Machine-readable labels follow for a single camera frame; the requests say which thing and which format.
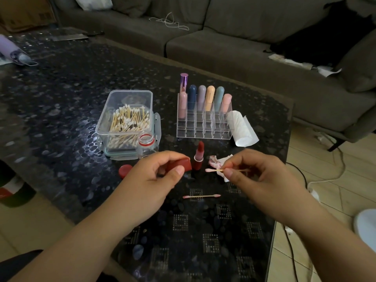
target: white bag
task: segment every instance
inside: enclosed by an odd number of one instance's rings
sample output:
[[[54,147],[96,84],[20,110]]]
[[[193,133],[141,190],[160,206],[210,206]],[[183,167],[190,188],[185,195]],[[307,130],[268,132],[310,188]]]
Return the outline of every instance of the white bag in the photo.
[[[112,8],[111,0],[76,0],[84,11],[108,10]]]

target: clear acrylic organizer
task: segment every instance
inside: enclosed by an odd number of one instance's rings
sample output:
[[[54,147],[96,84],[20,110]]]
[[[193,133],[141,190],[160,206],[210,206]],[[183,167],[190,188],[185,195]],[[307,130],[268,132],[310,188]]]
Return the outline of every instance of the clear acrylic organizer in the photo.
[[[221,103],[218,110],[214,103],[188,102],[185,108],[180,107],[179,94],[177,96],[176,137],[226,139],[232,137],[233,115],[231,103]]]

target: black patterned tabletop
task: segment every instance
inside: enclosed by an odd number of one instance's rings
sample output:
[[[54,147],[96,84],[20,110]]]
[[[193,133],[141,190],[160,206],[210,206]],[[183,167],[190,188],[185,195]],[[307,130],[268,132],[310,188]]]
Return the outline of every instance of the black patterned tabletop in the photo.
[[[75,223],[120,183],[121,165],[136,163],[112,161],[96,146],[95,127],[111,90],[152,91],[153,110],[161,116],[159,149],[193,158],[199,140],[175,137],[180,73],[188,73],[189,84],[197,87],[223,86],[233,95],[233,109],[247,116],[260,138],[251,148],[286,161],[290,100],[91,40],[48,38],[63,33],[49,30],[12,38],[39,65],[0,67],[0,158]],[[275,222],[234,185],[202,172],[210,155],[221,158],[242,148],[233,140],[203,141],[202,170],[186,173],[162,208],[112,254],[140,281],[267,278]],[[182,199],[207,194],[221,197]]]

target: sofa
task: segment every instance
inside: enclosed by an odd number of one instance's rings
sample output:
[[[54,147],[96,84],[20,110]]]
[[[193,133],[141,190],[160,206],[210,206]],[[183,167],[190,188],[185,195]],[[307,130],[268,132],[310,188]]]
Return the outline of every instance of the sofa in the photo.
[[[341,60],[327,78],[268,59],[271,43],[325,17],[323,6],[340,0],[145,0],[140,17],[112,10],[86,12],[75,0],[54,0],[63,26],[104,31],[107,38],[294,99],[294,121],[356,142],[376,129],[376,30]],[[362,16],[376,4],[347,0]],[[150,17],[169,12],[189,31]]]

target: glass bottle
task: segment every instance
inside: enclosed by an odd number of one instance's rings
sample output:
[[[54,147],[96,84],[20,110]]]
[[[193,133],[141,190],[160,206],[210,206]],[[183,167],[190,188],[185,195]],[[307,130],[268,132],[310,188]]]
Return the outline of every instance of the glass bottle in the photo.
[[[137,138],[136,153],[139,159],[158,151],[154,135],[151,132],[141,132]]]

